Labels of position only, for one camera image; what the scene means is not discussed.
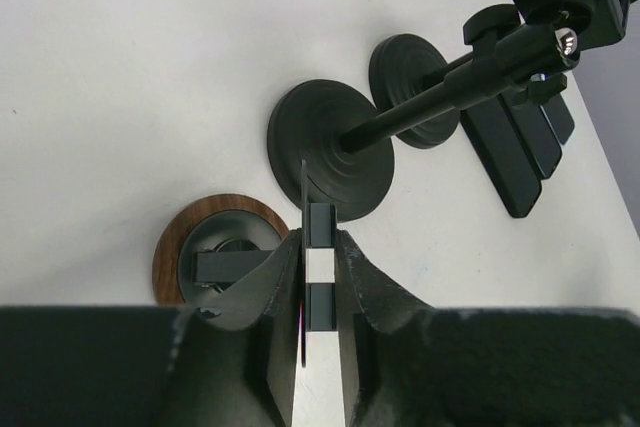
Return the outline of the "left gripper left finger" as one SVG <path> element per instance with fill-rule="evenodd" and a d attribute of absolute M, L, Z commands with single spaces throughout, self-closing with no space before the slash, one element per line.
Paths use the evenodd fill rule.
<path fill-rule="evenodd" d="M 5 306 L 5 426 L 288 426 L 300 234 L 198 306 Z"/>

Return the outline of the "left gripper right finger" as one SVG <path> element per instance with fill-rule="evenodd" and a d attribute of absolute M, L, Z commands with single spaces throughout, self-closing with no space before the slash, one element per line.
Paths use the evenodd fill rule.
<path fill-rule="evenodd" d="M 335 244 L 350 426 L 635 426 L 639 320 L 598 308 L 444 308 Z"/>

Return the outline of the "wooden-base phone stand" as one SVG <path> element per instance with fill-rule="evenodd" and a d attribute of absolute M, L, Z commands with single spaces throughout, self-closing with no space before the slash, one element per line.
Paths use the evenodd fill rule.
<path fill-rule="evenodd" d="M 309 279 L 309 251 L 335 246 L 336 209 L 309 197 L 309 172 L 302 163 L 300 246 L 294 266 L 298 279 L 295 305 L 306 362 L 311 332 L 337 330 L 333 282 Z M 218 295 L 257 269 L 289 232 L 265 203 L 246 195 L 216 194 L 184 207 L 158 240 L 151 264 L 151 284 L 159 305 L 196 304 Z"/>

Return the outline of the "black phone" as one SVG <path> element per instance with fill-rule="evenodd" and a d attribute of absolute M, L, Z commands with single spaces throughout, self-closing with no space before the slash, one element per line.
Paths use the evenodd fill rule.
<path fill-rule="evenodd" d="M 463 110 L 461 123 L 509 215 L 526 217 L 542 186 L 502 102 L 493 98 Z"/>
<path fill-rule="evenodd" d="M 562 159 L 562 149 L 542 107 L 527 103 L 510 106 L 509 111 L 538 178 L 549 179 Z"/>

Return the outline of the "light blue cased phone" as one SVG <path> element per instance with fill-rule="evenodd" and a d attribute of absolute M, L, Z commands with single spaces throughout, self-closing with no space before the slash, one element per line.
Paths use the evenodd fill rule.
<path fill-rule="evenodd" d="M 565 145 L 575 130 L 575 121 L 563 97 L 555 95 L 542 108 L 558 142 Z"/>

